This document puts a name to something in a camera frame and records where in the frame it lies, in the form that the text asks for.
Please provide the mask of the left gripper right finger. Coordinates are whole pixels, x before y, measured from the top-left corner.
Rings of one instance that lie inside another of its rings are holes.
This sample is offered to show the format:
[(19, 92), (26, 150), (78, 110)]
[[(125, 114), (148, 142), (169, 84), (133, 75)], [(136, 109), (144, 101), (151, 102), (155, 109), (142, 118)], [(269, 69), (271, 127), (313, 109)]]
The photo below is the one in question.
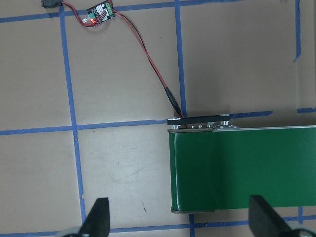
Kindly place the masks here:
[(290, 237), (292, 229), (259, 195), (249, 197), (248, 225), (255, 237)]

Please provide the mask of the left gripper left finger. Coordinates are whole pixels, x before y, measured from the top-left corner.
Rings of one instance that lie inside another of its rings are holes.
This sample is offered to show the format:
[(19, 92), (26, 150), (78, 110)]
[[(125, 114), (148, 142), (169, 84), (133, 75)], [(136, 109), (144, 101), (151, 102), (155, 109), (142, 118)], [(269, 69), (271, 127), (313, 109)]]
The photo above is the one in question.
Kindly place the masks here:
[(98, 198), (75, 237), (108, 237), (110, 208), (107, 197)]

